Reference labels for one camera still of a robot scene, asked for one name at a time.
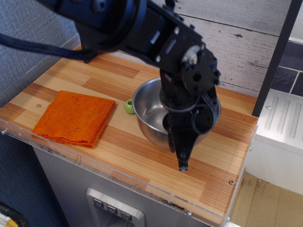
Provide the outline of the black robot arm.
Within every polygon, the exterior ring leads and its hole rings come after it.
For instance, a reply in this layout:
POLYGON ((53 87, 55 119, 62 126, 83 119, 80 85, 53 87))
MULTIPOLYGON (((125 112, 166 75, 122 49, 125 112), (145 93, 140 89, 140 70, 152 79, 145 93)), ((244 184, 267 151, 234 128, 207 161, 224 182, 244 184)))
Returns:
POLYGON ((156 66, 158 79, 141 85, 133 108, 145 137, 177 155, 188 170, 194 146, 215 126, 221 104, 215 87, 217 59, 193 26, 174 12, 172 0, 44 0, 74 21, 81 40, 97 52, 123 51, 156 66))

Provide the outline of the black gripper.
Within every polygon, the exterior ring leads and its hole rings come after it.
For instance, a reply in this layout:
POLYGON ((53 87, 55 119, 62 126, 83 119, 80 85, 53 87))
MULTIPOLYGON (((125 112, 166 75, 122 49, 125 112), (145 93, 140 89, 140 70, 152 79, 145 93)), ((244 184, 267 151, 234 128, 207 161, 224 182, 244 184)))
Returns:
POLYGON ((199 137, 205 136, 219 120, 219 99, 215 88, 198 94, 197 98, 185 98, 181 103, 169 98, 160 90, 160 103, 169 111, 163 119, 168 133, 169 149, 176 153, 179 171, 188 171, 188 160, 199 137))

